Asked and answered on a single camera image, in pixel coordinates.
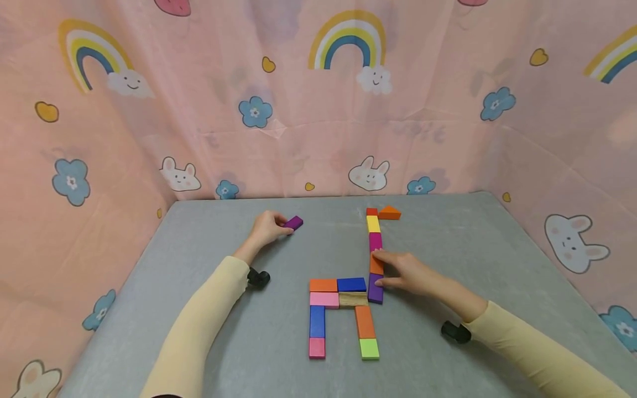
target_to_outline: fabric wall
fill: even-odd
[[[189,199],[490,190],[637,351],[636,11],[3,2],[0,395],[57,394]]]

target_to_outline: orange block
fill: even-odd
[[[371,307],[356,306],[356,326],[359,331],[359,339],[375,339],[374,323],[371,320]]]
[[[336,279],[310,279],[310,292],[338,292]]]
[[[382,261],[375,259],[372,255],[369,255],[369,272],[371,274],[384,275],[385,265]]]
[[[387,206],[378,213],[379,220],[400,220],[402,213],[392,206]]]

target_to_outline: cloud print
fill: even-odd
[[[376,95],[392,92],[391,79],[392,74],[382,66],[371,68],[364,66],[362,71],[356,76],[356,81],[361,84],[362,90],[372,92]]]
[[[125,97],[155,98],[144,76],[132,69],[124,69],[120,73],[109,73],[108,88]]]

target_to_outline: yellow sleeve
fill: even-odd
[[[591,365],[494,302],[464,325],[473,339],[515,364],[547,397],[629,398]]]
[[[247,286],[248,264],[226,257],[183,307],[168,332],[140,398],[199,398],[212,342]]]

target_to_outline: green block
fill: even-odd
[[[380,359],[376,339],[359,339],[359,341],[361,342],[361,356],[363,360]]]

